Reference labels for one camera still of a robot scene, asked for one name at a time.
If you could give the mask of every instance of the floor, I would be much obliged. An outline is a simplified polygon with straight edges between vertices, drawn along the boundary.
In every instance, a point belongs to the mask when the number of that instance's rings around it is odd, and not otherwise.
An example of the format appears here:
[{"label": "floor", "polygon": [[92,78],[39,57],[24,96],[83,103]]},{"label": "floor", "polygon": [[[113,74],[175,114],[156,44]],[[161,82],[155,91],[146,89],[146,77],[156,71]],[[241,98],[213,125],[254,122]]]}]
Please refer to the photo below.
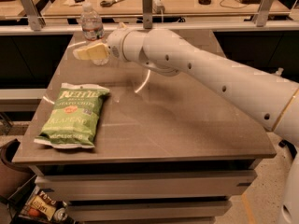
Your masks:
[{"label": "floor", "polygon": [[[0,146],[17,138],[21,141],[26,125],[15,123],[8,135],[0,135]],[[292,164],[287,147],[280,147],[280,138],[267,133],[277,150],[274,159],[263,160],[256,168],[258,177],[242,196],[231,199],[233,206],[215,224],[275,224],[282,200],[285,180]],[[8,224],[10,216],[5,205],[0,204],[0,224]]]}]

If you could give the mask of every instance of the wooden desk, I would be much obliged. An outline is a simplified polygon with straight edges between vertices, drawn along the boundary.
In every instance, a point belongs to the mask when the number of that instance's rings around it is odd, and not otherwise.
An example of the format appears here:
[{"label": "wooden desk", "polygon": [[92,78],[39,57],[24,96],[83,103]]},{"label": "wooden desk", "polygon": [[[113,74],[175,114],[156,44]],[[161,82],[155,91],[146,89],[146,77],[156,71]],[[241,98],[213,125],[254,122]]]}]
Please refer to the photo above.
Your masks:
[{"label": "wooden desk", "polygon": [[[222,54],[210,31],[177,32]],[[210,224],[230,208],[229,197],[254,180],[259,161],[275,156],[263,127],[193,78],[163,77],[113,58],[104,66],[79,61],[72,50],[81,41],[82,33],[74,34],[13,160],[30,165],[52,199],[72,203],[74,219]],[[111,90],[93,150],[58,150],[33,141],[62,82]]]},{"label": "wooden desk", "polygon": [[0,20],[17,20],[25,15],[19,0],[0,2]]},{"label": "wooden desk", "polygon": [[[65,4],[67,0],[56,0],[46,11],[47,17],[78,17],[82,12],[81,6],[70,7]],[[113,7],[100,7],[102,0],[86,0],[93,4],[93,7],[103,16],[141,16],[142,0],[126,0],[115,4]],[[211,5],[205,6],[198,4],[198,0],[163,0],[165,5],[165,15],[196,15],[196,16],[248,16],[256,13],[259,5],[244,5],[235,0],[225,1],[223,4],[228,8],[220,5],[222,0],[212,0]],[[288,15],[290,11],[276,0],[271,7],[272,15]]]}]

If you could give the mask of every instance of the scissors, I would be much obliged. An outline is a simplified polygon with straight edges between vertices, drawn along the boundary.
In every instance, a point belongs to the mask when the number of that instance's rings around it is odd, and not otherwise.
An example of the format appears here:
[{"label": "scissors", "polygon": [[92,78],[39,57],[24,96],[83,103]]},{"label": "scissors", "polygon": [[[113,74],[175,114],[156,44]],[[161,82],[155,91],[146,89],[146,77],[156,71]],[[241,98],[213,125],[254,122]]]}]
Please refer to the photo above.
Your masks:
[{"label": "scissors", "polygon": [[102,7],[111,7],[112,5],[116,4],[116,3],[119,3],[121,1],[124,1],[124,0],[111,0],[111,1],[106,1],[106,0],[103,0],[100,5]]}]

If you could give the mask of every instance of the clear bottle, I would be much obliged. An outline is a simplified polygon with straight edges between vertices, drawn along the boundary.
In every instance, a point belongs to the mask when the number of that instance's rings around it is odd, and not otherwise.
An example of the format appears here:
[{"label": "clear bottle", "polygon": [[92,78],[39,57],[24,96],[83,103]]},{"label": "clear bottle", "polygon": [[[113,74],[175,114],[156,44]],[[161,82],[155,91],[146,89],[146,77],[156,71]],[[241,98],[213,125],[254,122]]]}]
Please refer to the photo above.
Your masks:
[{"label": "clear bottle", "polygon": [[104,35],[104,28],[101,16],[93,9],[91,3],[82,5],[83,12],[81,14],[83,34],[88,41],[101,39]]}]

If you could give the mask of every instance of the chip bag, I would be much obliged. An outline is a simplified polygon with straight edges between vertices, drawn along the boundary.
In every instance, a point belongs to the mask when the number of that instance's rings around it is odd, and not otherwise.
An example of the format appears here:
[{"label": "chip bag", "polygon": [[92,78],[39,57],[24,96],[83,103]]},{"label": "chip bag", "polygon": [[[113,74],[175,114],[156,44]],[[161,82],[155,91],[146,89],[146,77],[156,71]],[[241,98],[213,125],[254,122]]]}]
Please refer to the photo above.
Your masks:
[{"label": "chip bag", "polygon": [[109,89],[63,83],[50,118],[36,137],[38,144],[55,148],[93,148],[97,122]]}]

